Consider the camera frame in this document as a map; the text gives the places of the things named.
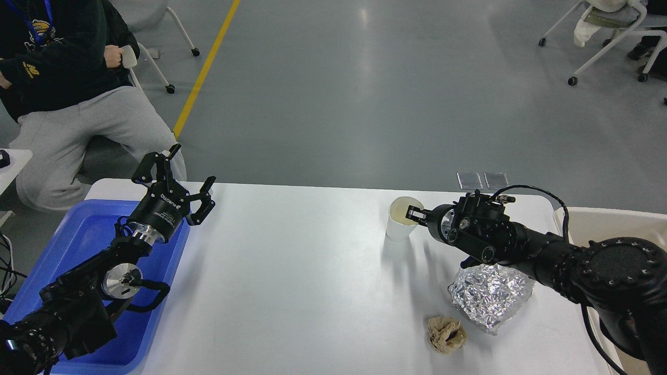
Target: crumpled paper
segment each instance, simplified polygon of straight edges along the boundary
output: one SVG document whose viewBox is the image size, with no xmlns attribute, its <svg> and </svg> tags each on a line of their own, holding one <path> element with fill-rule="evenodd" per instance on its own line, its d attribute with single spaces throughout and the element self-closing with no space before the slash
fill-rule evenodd
<svg viewBox="0 0 667 375">
<path fill-rule="evenodd" d="M 448 290 L 457 310 L 495 336 L 498 327 L 528 301 L 533 285 L 534 280 L 513 268 L 482 264 L 458 270 Z"/>
<path fill-rule="evenodd" d="M 468 341 L 461 322 L 451 316 L 429 319 L 428 331 L 431 333 L 431 345 L 438 353 L 450 354 Z"/>
</svg>

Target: paper cup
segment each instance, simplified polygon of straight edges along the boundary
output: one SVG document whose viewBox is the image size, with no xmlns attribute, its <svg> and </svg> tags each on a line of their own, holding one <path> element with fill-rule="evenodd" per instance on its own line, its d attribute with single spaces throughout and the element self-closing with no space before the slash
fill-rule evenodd
<svg viewBox="0 0 667 375">
<path fill-rule="evenodd" d="M 387 237 L 391 241 L 404 241 L 417 226 L 416 222 L 406 218 L 408 206 L 424 208 L 424 205 L 413 197 L 398 197 L 389 206 Z"/>
<path fill-rule="evenodd" d="M 134 55 L 132 46 L 126 45 L 122 47 L 123 50 L 123 67 L 129 69 L 137 65 L 137 56 Z"/>
</svg>

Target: crumpled foil ball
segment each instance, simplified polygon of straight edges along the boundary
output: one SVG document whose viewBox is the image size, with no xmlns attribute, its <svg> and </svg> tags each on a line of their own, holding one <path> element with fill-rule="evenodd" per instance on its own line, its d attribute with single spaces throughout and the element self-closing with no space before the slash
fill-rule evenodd
<svg viewBox="0 0 667 375">
<path fill-rule="evenodd" d="M 482 264 L 456 272 L 448 290 L 457 310 L 495 336 L 498 327 L 528 301 L 533 285 L 534 280 L 513 268 Z"/>
</svg>

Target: blue lanyard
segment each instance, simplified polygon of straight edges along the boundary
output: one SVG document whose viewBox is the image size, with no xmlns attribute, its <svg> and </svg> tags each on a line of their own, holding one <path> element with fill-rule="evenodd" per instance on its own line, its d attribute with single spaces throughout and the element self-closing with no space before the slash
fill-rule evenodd
<svg viewBox="0 0 667 375">
<path fill-rule="evenodd" d="M 11 10 L 16 13 L 20 18 L 22 18 L 23 22 L 25 25 L 28 27 L 28 31 L 30 31 L 30 34 L 33 35 L 35 38 L 35 44 L 40 47 L 42 38 L 39 36 L 39 33 L 37 30 L 35 30 L 35 26 L 33 26 L 33 23 L 30 22 L 28 18 L 21 12 L 18 8 L 16 8 L 16 4 L 12 0 L 5 0 L 7 5 L 11 8 Z M 53 14 L 51 12 L 51 0 L 44 0 L 44 6 L 46 7 L 46 14 L 49 16 L 49 29 L 46 30 L 46 33 L 48 35 L 49 32 L 51 32 L 51 29 L 53 28 Z"/>
</svg>

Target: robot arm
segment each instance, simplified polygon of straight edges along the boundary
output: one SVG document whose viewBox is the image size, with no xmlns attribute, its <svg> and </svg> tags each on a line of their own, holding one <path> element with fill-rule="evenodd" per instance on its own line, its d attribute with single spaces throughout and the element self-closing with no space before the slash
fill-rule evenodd
<svg viewBox="0 0 667 375">
<path fill-rule="evenodd" d="M 646 360 L 653 374 L 667 374 L 667 253 L 638 238 L 574 246 L 556 234 L 511 222 L 504 205 L 513 201 L 476 191 L 432 210 L 410 206 L 406 217 L 427 227 L 437 241 L 467 253 L 463 268 L 512 267 L 574 303 L 595 308 L 607 338 Z"/>
<path fill-rule="evenodd" d="M 160 305 L 169 285 L 143 279 L 136 266 L 139 258 L 149 256 L 155 242 L 168 242 L 183 218 L 198 225 L 215 205 L 209 193 L 215 177 L 192 196 L 172 177 L 169 161 L 179 148 L 176 144 L 168 155 L 149 153 L 143 158 L 133 181 L 148 192 L 126 223 L 117 224 L 108 248 L 45 286 L 38 310 L 14 324 L 0 320 L 0 374 L 48 374 L 61 354 L 69 359 L 83 356 L 114 339 L 113 324 L 124 311 L 148 312 Z M 154 165 L 157 181 L 151 175 Z M 196 200 L 201 205 L 191 214 L 190 203 Z M 132 304 L 141 287 L 159 290 L 147 306 Z"/>
</svg>

